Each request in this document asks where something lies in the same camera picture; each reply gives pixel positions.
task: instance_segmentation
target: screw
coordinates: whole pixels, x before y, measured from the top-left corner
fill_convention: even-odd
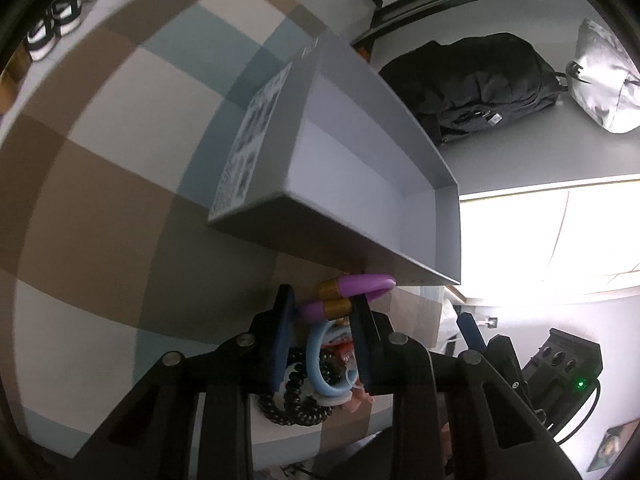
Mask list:
[[[388,339],[392,345],[403,345],[407,341],[409,341],[409,338],[406,336],[406,334],[403,334],[402,332],[392,332],[391,334],[389,334]]]
[[[249,334],[248,332],[244,334],[240,334],[236,337],[236,344],[238,346],[247,347],[251,346],[255,343],[255,337],[253,334]]]
[[[167,352],[162,356],[162,364],[164,366],[175,366],[180,361],[182,361],[182,354],[180,354],[180,352],[176,352],[175,350]]]
[[[465,350],[462,352],[462,360],[468,365],[479,365],[482,358],[475,350]]]

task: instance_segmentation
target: black backpack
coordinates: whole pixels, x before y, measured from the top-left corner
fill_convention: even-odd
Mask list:
[[[380,75],[436,145],[541,110],[566,90],[564,73],[506,32],[449,45],[430,41]]]

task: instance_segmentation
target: box label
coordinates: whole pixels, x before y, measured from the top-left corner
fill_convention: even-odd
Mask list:
[[[273,109],[290,69],[291,63],[260,88],[249,102],[220,176],[213,205],[209,211],[209,221],[223,216],[244,203],[264,134],[267,132]]]

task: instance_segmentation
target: open box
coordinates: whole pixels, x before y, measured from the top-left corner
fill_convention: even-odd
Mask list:
[[[455,179],[393,91],[329,31],[254,96],[209,221],[345,272],[460,281]]]

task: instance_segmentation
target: sneaker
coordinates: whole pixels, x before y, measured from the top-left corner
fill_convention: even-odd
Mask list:
[[[80,25],[82,0],[56,0],[49,7],[56,24],[56,34],[60,37],[76,30]]]
[[[56,46],[57,40],[53,18],[45,14],[27,32],[27,50],[31,59],[39,61],[44,58]]]

